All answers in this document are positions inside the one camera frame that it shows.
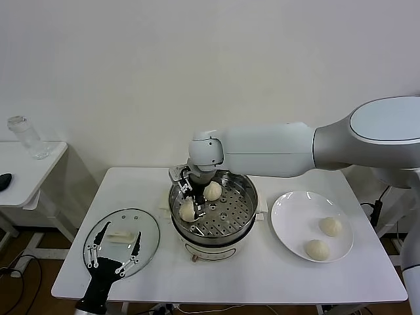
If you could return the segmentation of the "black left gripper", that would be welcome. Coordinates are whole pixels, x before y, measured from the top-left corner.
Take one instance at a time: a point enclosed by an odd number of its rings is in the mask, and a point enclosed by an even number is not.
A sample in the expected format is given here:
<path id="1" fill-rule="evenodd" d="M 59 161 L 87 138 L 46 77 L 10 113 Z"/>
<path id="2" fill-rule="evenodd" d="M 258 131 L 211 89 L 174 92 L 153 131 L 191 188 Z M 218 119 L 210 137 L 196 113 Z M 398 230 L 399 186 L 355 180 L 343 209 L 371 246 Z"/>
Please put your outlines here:
<path id="1" fill-rule="evenodd" d="M 100 244 L 105 236 L 110 221 L 99 230 L 93 241 L 87 242 L 85 250 L 87 253 L 87 268 L 91 275 L 91 280 L 82 299 L 77 302 L 77 309 L 81 311 L 107 311 L 106 301 L 114 282 L 121 280 L 126 272 L 138 264 L 140 252 L 140 241 L 142 232 L 138 233 L 133 250 L 128 261 L 119 262 L 106 257 L 98 258 Z"/>

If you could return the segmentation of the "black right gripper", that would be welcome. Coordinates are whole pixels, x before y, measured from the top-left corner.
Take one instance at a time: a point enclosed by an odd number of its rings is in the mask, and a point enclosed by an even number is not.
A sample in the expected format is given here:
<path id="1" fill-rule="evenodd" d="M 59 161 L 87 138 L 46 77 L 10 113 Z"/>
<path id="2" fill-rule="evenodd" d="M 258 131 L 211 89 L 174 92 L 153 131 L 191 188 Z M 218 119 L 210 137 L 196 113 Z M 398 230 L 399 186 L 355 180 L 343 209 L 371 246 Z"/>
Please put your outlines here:
<path id="1" fill-rule="evenodd" d="M 203 197 L 204 189 L 210 184 L 213 175 L 190 175 L 188 179 L 180 179 L 178 186 L 184 198 L 193 198 L 194 219 L 197 220 L 205 214 L 206 199 Z"/>

